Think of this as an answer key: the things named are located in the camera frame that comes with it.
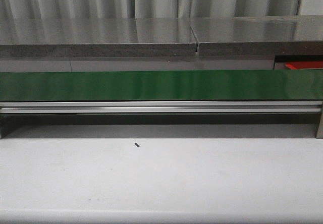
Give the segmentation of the left grey stone slab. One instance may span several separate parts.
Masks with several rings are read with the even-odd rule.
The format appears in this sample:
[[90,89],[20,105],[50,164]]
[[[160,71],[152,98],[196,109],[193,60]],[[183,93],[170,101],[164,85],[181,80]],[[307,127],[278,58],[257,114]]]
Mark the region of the left grey stone slab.
[[189,57],[183,19],[1,19],[2,58]]

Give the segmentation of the grey stone slab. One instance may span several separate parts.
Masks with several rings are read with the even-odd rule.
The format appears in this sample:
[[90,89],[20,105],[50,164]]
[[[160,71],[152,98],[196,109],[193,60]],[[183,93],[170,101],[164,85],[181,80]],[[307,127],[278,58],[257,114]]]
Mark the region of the grey stone slab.
[[200,56],[322,54],[322,16],[194,18]]
[[2,58],[189,57],[183,19],[1,19]]

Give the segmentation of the right grey stone slab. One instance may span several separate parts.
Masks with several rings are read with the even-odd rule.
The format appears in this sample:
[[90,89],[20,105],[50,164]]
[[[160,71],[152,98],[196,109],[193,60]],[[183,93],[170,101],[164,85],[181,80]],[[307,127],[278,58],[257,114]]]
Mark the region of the right grey stone slab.
[[322,16],[194,18],[200,56],[322,54]]

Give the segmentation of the red plastic tray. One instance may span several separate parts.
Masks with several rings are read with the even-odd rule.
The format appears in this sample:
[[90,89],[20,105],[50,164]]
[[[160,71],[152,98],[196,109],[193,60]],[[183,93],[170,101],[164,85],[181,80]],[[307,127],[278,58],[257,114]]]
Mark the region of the red plastic tray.
[[285,66],[290,70],[317,70],[323,69],[323,61],[287,62]]

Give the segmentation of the green conveyor belt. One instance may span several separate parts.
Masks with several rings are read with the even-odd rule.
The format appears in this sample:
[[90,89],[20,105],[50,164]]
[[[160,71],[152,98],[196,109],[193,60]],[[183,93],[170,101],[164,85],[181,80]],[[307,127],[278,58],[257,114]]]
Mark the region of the green conveyor belt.
[[1,73],[1,101],[321,100],[322,70]]

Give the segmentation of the right steel conveyor leg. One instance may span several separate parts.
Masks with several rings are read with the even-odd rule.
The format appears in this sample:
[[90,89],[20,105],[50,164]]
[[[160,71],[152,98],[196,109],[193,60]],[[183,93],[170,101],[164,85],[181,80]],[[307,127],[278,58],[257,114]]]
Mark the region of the right steel conveyor leg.
[[313,135],[316,139],[322,139],[322,113],[313,117]]

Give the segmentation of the aluminium conveyor frame rail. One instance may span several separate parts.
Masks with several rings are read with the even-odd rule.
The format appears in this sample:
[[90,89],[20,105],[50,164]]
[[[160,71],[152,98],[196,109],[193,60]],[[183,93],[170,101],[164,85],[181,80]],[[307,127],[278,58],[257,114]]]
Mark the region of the aluminium conveyor frame rail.
[[1,114],[319,113],[321,100],[2,102]]

